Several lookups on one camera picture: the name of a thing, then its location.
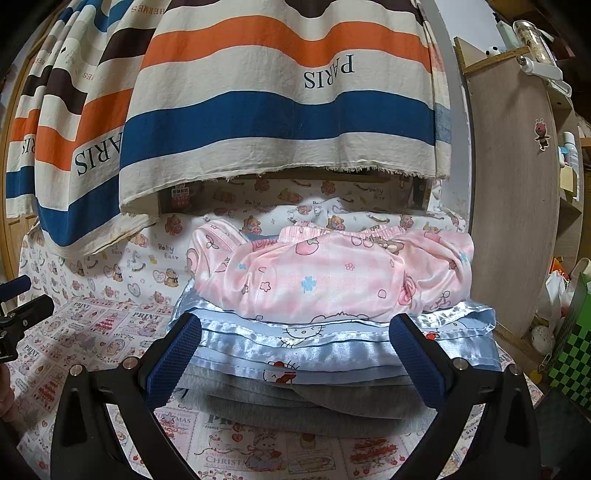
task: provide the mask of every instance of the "black and green checkered pattern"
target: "black and green checkered pattern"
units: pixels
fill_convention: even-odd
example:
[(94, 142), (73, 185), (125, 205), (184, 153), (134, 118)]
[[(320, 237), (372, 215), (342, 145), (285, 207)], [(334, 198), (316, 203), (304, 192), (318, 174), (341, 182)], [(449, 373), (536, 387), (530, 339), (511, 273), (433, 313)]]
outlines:
[(551, 387), (591, 410), (591, 331), (578, 323), (554, 362), (548, 376)]

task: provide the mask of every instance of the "blue clover print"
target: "blue clover print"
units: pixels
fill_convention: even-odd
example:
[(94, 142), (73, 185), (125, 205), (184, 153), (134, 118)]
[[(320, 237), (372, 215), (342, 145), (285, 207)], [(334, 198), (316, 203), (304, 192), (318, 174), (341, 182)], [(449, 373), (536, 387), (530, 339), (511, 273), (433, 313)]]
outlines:
[(304, 280), (301, 281), (301, 286), (304, 287), (304, 293), (312, 291), (316, 287), (316, 280), (312, 277), (304, 277)]

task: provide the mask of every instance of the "orange stripe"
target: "orange stripe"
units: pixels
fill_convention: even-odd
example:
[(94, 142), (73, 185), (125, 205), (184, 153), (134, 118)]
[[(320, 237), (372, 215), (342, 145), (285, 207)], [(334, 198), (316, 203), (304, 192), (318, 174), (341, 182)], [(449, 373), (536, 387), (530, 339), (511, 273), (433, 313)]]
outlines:
[(41, 111), (34, 108), (29, 111), (29, 116), (26, 118), (15, 118), (12, 123), (11, 142), (22, 142), (26, 135), (37, 132), (37, 125), (39, 124), (39, 114)]
[(381, 50), (422, 63), (431, 73), (429, 50), (419, 37), (370, 22), (342, 22), (321, 40), (304, 40), (275, 18), (253, 15), (224, 20), (212, 27), (174, 31), (152, 39), (142, 68), (168, 61), (202, 59), (224, 48), (258, 45), (280, 50), (299, 65), (323, 67), (346, 50)]
[(66, 140), (51, 127), (39, 127), (35, 160), (70, 171), (72, 155), (78, 147), (123, 126), (132, 91), (127, 89), (110, 93), (87, 103), (82, 110), (75, 141)]

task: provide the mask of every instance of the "light blue satin garment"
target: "light blue satin garment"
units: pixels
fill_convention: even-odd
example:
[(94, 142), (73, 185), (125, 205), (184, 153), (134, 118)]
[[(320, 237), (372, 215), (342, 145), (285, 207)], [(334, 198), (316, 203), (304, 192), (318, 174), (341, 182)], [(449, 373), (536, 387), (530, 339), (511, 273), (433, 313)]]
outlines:
[[(192, 364), (264, 380), (266, 372), (296, 371), (292, 383), (334, 384), (405, 375), (388, 337), (388, 324), (340, 318), (319, 324), (282, 325), (244, 319), (203, 300), (191, 280), (179, 298), (169, 328), (186, 311), (197, 315), (203, 338)], [(466, 301), (447, 310), (413, 318), (451, 357), (473, 366), (500, 370), (492, 339), (494, 311)]]

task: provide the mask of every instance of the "green checkered box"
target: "green checkered box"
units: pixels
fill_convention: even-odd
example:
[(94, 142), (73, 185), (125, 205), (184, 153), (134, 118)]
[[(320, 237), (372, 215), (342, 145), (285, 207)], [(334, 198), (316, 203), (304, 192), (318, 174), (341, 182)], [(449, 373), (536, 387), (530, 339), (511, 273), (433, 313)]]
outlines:
[(591, 410), (591, 279), (581, 274), (549, 363), (548, 381)]

